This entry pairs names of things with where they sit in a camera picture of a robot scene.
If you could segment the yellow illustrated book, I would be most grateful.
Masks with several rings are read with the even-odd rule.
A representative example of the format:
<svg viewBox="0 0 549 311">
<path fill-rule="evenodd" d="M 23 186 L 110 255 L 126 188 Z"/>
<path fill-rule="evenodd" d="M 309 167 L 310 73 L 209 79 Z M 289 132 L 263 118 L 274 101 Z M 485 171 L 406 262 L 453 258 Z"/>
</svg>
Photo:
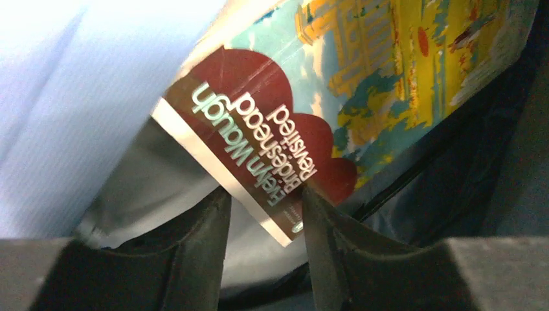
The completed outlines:
<svg viewBox="0 0 549 311">
<path fill-rule="evenodd" d="M 510 66 L 537 1 L 285 1 L 152 113 L 281 245 Z"/>
</svg>

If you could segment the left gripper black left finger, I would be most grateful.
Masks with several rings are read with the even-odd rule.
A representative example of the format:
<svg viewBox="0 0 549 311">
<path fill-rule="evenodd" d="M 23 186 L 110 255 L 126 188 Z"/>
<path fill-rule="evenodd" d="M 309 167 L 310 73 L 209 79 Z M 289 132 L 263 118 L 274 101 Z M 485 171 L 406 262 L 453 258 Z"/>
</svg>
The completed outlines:
<svg viewBox="0 0 549 311">
<path fill-rule="evenodd" d="M 116 249 L 2 240 L 1 309 L 216 310 L 230 211 L 230 195 L 217 188 Z"/>
</svg>

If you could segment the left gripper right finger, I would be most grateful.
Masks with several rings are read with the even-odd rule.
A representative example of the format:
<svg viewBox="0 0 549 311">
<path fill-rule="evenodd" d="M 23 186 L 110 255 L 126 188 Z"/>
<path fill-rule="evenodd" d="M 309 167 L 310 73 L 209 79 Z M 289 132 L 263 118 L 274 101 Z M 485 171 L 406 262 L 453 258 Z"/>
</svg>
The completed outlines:
<svg viewBox="0 0 549 311">
<path fill-rule="evenodd" d="M 548 239 L 448 238 L 414 248 L 302 193 L 317 310 L 547 310 Z"/>
</svg>

